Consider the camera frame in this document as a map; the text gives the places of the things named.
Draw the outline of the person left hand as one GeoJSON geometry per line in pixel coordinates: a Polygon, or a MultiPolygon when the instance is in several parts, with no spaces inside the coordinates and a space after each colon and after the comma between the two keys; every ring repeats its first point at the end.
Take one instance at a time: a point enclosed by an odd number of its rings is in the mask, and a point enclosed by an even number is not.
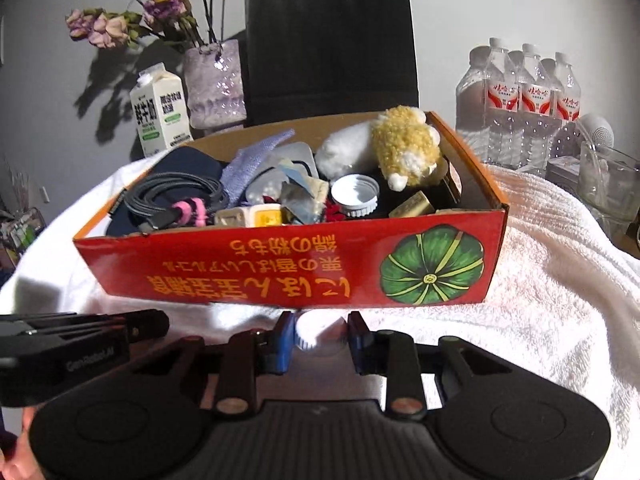
{"type": "Polygon", "coordinates": [[[44,480],[29,443],[29,429],[42,404],[25,406],[20,434],[12,434],[1,422],[1,478],[6,480],[44,480]]]}

